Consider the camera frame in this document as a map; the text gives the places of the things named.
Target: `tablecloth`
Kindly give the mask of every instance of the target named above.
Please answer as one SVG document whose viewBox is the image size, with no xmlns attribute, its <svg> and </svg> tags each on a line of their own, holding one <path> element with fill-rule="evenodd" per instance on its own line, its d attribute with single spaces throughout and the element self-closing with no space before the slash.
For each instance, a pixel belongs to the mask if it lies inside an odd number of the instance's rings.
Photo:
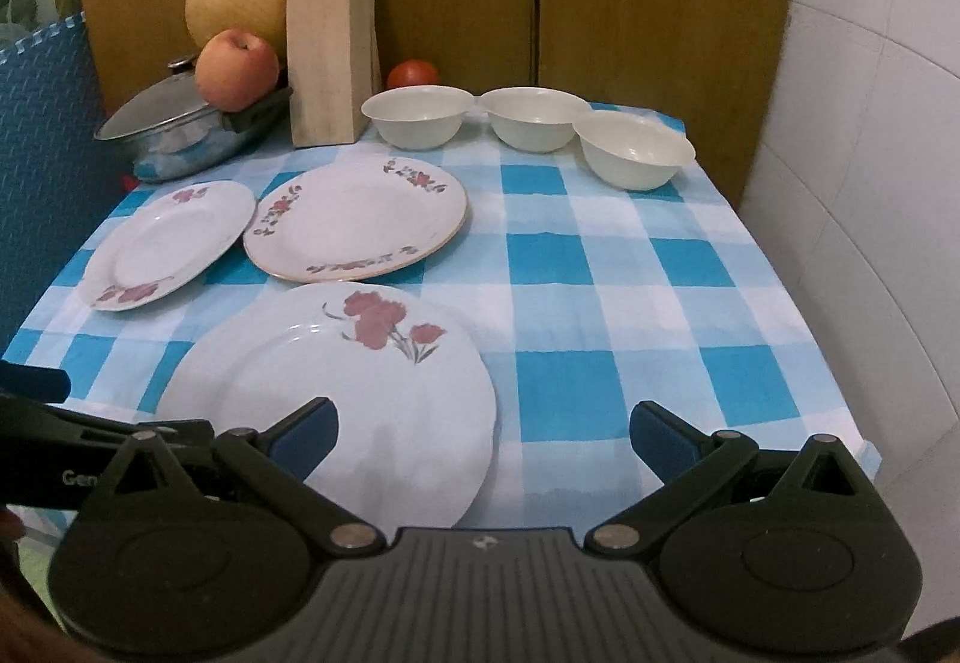
<svg viewBox="0 0 960 663">
<path fill-rule="evenodd" d="M 294 150 L 281 125 L 253 152 L 192 179 L 141 185 L 62 270 L 5 358 L 64 368 L 74 409 L 149 419 L 205 332 L 294 284 L 254 267 L 237 244 L 172 295 L 99 313 L 75 286 L 102 239 L 184 184 L 232 179 L 261 196 L 307 169 L 386 150 L 373 129 L 354 145 Z M 469 221 L 453 241 L 373 279 L 458 313 L 493 379 L 496 453 L 462 524 L 582 535 L 656 489 L 627 438 L 640 400 L 762 447 L 795 449 L 829 431 L 863 451 L 803 318 L 696 164 L 659 190 L 624 193 L 589 170 L 576 140 L 553 154 L 515 151 L 481 112 L 443 148 L 403 156 L 445 168 L 469 195 Z M 62 515 L 49 519 L 64 526 Z"/>
</svg>

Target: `white bowl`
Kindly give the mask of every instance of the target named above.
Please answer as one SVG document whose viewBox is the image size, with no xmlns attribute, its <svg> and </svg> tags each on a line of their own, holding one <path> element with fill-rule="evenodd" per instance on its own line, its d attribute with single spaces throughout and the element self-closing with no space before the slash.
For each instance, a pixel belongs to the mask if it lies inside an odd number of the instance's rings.
<svg viewBox="0 0 960 663">
<path fill-rule="evenodd" d="M 425 151 L 457 134 L 474 102 L 469 91 L 453 86 L 402 86 L 375 94 L 360 110 L 387 143 Z"/>
<path fill-rule="evenodd" d="M 697 158 L 693 144 L 683 134 L 656 118 L 621 110 L 591 110 L 580 116 L 573 128 L 593 172 L 621 190 L 655 190 Z"/>
<path fill-rule="evenodd" d="M 587 100 L 556 89 L 512 86 L 480 97 L 493 132 L 507 145 L 545 154 L 563 148 L 576 134 L 573 122 L 590 110 Z"/>
</svg>

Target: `plate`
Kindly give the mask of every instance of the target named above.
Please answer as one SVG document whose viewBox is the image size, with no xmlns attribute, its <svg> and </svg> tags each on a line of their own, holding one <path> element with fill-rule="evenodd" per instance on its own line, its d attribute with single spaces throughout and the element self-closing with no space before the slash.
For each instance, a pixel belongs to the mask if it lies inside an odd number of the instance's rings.
<svg viewBox="0 0 960 663">
<path fill-rule="evenodd" d="M 244 233 L 253 264 L 288 281 L 357 281 L 411 265 L 450 241 L 467 193 L 448 172 L 402 157 L 308 171 L 260 201 Z"/>
<path fill-rule="evenodd" d="M 182 188 L 142 207 L 90 257 L 77 293 L 90 308 L 160 300 L 218 260 L 243 233 L 256 198 L 234 181 Z"/>
<path fill-rule="evenodd" d="M 186 353 L 157 418 L 264 431 L 318 395 L 340 435 L 306 484 L 388 539 L 459 521 L 490 466 L 493 385 L 467 333 L 398 289 L 312 284 L 249 305 Z"/>
</svg>

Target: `pot lid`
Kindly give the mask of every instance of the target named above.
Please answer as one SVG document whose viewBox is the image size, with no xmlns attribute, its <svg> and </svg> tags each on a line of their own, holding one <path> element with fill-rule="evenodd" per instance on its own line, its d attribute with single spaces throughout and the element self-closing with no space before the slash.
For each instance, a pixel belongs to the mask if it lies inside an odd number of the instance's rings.
<svg viewBox="0 0 960 663">
<path fill-rule="evenodd" d="M 133 97 L 104 123 L 95 137 L 98 140 L 118 140 L 155 132 L 210 110 L 213 108 L 197 91 L 193 73 L 181 72 Z"/>
</svg>

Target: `knife block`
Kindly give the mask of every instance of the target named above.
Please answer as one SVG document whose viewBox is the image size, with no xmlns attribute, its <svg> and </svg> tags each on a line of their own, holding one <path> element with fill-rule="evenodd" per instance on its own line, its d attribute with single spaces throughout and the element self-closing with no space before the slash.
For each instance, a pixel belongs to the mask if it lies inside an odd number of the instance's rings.
<svg viewBox="0 0 960 663">
<path fill-rule="evenodd" d="M 287 0 L 294 146 L 356 142 L 374 94 L 373 0 Z"/>
</svg>

